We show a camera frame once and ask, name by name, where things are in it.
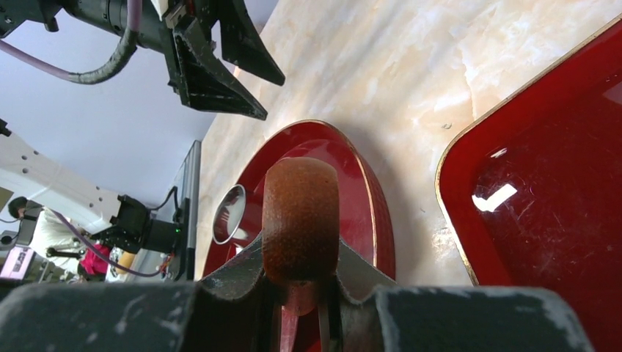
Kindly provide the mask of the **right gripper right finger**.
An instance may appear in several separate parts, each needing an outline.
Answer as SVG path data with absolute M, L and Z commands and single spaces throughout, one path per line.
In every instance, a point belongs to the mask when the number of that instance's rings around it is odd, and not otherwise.
M 326 309 L 328 351 L 591 351 L 541 287 L 401 287 L 346 243 Z

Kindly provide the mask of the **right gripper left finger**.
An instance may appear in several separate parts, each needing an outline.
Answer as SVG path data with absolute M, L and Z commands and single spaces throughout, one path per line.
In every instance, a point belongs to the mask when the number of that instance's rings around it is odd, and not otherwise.
M 3 351 L 267 351 L 257 239 L 198 282 L 30 284 L 1 301 Z

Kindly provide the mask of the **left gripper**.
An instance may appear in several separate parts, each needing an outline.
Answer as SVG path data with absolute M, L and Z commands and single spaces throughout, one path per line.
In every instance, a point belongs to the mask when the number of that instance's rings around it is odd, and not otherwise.
M 148 1 L 141 45 L 167 54 L 169 85 L 184 106 L 265 120 L 268 112 L 213 54 L 218 21 L 225 61 L 272 84 L 285 83 L 242 0 Z

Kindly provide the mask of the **metal ring cutter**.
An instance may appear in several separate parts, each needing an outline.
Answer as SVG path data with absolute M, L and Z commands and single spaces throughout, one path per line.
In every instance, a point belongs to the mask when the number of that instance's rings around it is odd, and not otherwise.
M 242 185 L 234 185 L 222 198 L 213 219 L 213 242 L 218 245 L 235 243 L 245 246 L 249 240 L 242 220 L 246 210 L 246 190 Z

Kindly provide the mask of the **round red tray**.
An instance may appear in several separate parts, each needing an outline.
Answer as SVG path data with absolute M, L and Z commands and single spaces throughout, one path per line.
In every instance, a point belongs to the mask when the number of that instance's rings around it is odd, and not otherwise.
M 208 262 L 205 277 L 221 268 L 253 241 L 260 239 L 266 173 L 286 158 L 309 157 L 332 166 L 337 173 L 340 201 L 340 244 L 346 243 L 369 264 L 394 281 L 395 250 L 392 225 L 383 191 L 365 159 L 334 126 L 318 120 L 297 122 L 271 137 L 247 164 L 236 184 L 246 190 L 242 229 L 249 240 L 214 246 L 229 254 L 221 265 Z M 267 351 L 322 351 L 318 312 L 295 316 L 277 303 L 273 287 L 265 278 L 271 301 L 271 337 Z

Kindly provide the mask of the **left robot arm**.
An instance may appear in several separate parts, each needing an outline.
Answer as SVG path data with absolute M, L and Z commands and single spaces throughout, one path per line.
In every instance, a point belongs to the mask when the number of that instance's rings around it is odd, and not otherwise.
M 56 14 L 120 37 L 102 66 L 70 72 L 8 43 L 1 50 L 73 84 L 101 84 L 119 74 L 137 48 L 164 55 L 169 85 L 184 106 L 264 120 L 267 111 L 227 69 L 228 64 L 276 85 L 285 75 L 260 38 L 243 1 L 3 1 L 1 35 L 32 21 L 57 32 Z M 86 231 L 128 252 L 170 252 L 185 246 L 174 224 L 153 220 L 141 202 L 97 187 L 41 156 L 6 125 L 1 126 L 1 186 L 70 217 Z

